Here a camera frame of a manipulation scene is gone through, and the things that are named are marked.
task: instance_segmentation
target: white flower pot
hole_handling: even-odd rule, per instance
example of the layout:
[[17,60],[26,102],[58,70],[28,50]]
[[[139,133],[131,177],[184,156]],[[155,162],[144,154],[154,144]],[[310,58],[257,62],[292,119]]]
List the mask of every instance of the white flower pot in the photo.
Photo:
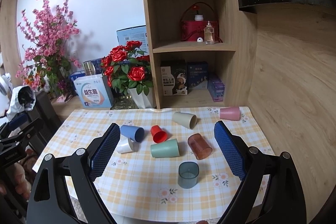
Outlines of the white flower pot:
[[156,107],[156,102],[154,100],[153,88],[149,88],[148,96],[145,93],[140,93],[138,95],[137,89],[128,89],[128,93],[132,96],[133,101],[136,103],[138,108],[154,108]]

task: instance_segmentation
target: potted plant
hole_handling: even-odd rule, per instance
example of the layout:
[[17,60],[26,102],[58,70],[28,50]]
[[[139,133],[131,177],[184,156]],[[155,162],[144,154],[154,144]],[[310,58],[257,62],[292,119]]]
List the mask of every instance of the potted plant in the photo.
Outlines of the potted plant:
[[131,94],[139,108],[155,107],[149,55],[140,49],[142,42],[127,41],[126,46],[113,48],[102,59],[103,74],[116,92]]
[[65,44],[74,34],[79,33],[77,20],[72,20],[73,12],[68,10],[68,0],[64,0],[63,7],[56,6],[56,14],[53,15],[49,6],[49,0],[42,0],[42,10],[33,10],[36,20],[33,26],[26,17],[26,11],[22,10],[22,22],[17,24],[27,40],[33,43],[33,47],[25,50],[25,57],[19,65],[16,77],[21,77],[24,84],[34,90],[40,90],[45,86],[45,76],[51,87],[51,92],[61,94],[58,101],[65,102],[73,91],[73,86],[68,76],[71,63],[80,68],[78,60],[65,56]]

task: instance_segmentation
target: red cup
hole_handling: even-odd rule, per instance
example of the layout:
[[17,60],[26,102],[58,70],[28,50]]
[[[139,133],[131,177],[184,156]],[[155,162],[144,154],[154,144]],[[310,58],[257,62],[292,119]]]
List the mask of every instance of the red cup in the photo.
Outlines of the red cup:
[[167,140],[167,133],[163,131],[159,126],[152,126],[151,134],[155,143],[162,143]]
[[223,120],[239,121],[239,107],[226,107],[219,110],[219,118]]

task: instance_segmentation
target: blue gripper pad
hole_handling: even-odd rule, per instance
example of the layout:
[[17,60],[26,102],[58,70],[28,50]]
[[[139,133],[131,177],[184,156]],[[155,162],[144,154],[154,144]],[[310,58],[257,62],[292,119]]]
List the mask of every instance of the blue gripper pad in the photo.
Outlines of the blue gripper pad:
[[88,151],[93,150],[89,154],[91,167],[89,177],[92,181],[103,175],[119,140],[120,128],[117,124],[113,123],[102,137],[94,139],[88,146]]
[[232,173],[239,177],[240,180],[243,180],[246,176],[244,165],[245,161],[244,157],[232,140],[232,134],[222,121],[216,122],[213,131],[219,148],[222,150]]

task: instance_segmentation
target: checkered tablecloth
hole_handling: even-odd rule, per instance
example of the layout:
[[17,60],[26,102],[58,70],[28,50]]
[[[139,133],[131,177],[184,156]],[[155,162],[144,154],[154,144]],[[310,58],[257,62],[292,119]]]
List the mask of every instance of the checkered tablecloth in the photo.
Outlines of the checkered tablecloth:
[[[248,107],[241,107],[240,121],[224,120],[232,134],[243,138],[248,146],[256,146],[262,152],[273,151]],[[193,130],[174,122],[175,111],[194,113],[198,123]],[[136,146],[137,152],[114,152],[102,177],[95,186],[111,213],[162,222],[189,222],[221,217],[233,198],[240,180],[235,177],[214,138],[213,127],[219,120],[219,108],[134,109],[134,110],[75,110],[63,123],[39,157],[37,171],[43,157],[53,154],[62,157],[76,149],[86,148],[100,137],[112,122],[129,124],[145,129],[146,137]],[[180,157],[152,158],[153,144],[150,128],[158,124],[179,142]],[[187,144],[194,133],[200,133],[213,147],[212,154],[204,160],[196,160]],[[192,189],[183,189],[177,183],[178,168],[184,161],[199,165],[198,183]],[[262,203],[268,177],[264,177],[255,206]],[[71,196],[77,197],[71,178],[67,177]]]

